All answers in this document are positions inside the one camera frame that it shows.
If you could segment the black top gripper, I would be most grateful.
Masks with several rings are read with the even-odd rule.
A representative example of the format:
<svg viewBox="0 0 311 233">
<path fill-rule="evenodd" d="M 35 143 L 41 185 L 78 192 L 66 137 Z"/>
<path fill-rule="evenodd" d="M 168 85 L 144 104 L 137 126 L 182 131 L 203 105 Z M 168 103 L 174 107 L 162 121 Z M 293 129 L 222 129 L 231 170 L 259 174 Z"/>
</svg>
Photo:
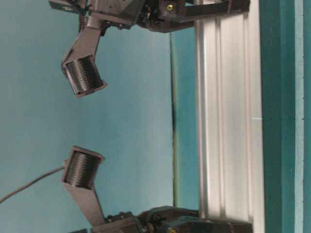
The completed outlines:
<svg viewBox="0 0 311 233">
<path fill-rule="evenodd" d="M 52 9 L 78 14 L 79 30 L 92 17 L 119 29 L 139 25 L 159 33 L 194 27 L 194 21 L 180 23 L 160 19 L 157 0 L 50 0 L 49 4 Z"/>
</svg>

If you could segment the black bottom gripper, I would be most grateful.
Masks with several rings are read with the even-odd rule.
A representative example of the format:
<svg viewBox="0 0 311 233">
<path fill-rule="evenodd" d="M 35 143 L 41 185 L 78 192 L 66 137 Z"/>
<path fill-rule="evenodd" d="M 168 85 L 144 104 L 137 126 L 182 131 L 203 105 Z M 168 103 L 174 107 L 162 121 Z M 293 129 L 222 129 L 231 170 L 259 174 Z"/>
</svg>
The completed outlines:
<svg viewBox="0 0 311 233">
<path fill-rule="evenodd" d="M 81 233 L 155 233 L 162 221 L 180 216 L 198 217 L 197 210 L 161 206 L 144 211 L 135 216 L 131 212 L 120 212 L 118 215 L 108 216 L 105 223 L 80 230 Z"/>
</svg>

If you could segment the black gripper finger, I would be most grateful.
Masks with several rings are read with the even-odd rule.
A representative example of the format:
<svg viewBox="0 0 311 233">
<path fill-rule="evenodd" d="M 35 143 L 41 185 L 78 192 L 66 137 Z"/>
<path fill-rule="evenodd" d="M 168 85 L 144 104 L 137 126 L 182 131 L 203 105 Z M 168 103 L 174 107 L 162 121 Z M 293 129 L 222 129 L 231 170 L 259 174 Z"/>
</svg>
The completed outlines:
<svg viewBox="0 0 311 233">
<path fill-rule="evenodd" d="M 190 22 L 209 16 L 248 12 L 249 0 L 223 0 L 213 4 L 194 4 L 191 0 L 160 0 L 159 18 L 172 22 Z"/>
<path fill-rule="evenodd" d="M 232 219 L 207 219 L 187 215 L 160 215 L 161 233 L 252 233 L 249 222 Z"/>
</svg>

